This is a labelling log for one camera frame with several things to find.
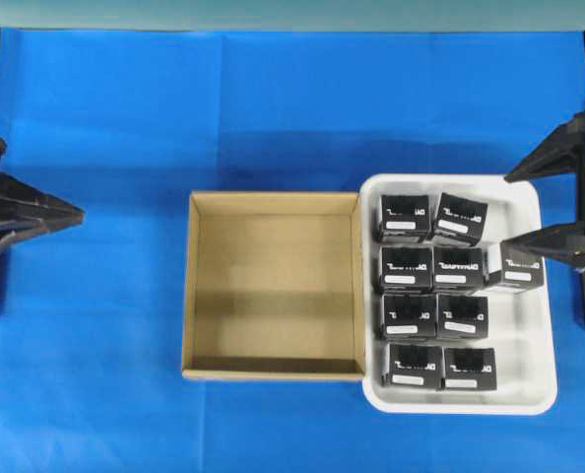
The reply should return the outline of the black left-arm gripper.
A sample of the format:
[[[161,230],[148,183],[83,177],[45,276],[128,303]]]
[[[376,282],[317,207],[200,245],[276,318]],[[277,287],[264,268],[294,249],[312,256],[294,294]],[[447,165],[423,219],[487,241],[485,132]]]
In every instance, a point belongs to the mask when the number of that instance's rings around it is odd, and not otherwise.
[[[6,153],[6,142],[0,138],[0,162]],[[0,222],[0,254],[19,242],[41,237],[81,225],[85,212],[51,194],[43,193],[9,174],[0,172],[0,201],[41,208],[59,219],[25,219]]]

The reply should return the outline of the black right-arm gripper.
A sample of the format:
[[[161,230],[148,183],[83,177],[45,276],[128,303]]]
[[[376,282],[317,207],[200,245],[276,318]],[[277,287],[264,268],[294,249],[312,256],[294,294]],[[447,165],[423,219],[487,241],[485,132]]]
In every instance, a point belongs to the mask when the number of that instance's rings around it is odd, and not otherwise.
[[[513,183],[566,173],[575,173],[577,180],[585,184],[585,111],[559,125],[504,180]],[[552,225],[509,238],[505,243],[523,253],[573,268],[585,267],[583,222]]]

